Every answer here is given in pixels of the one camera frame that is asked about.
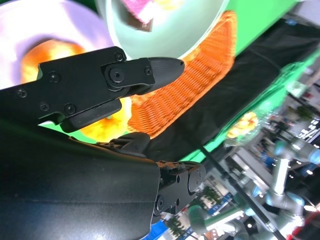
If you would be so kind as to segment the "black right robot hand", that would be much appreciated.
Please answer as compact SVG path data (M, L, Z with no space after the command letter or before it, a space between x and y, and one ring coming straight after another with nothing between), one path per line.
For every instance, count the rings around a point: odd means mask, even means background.
M43 62L35 81L2 89L1 239L140 240L162 213L188 205L201 163L148 159L143 132L94 144L69 137L184 68L170 57L127 60L114 46Z

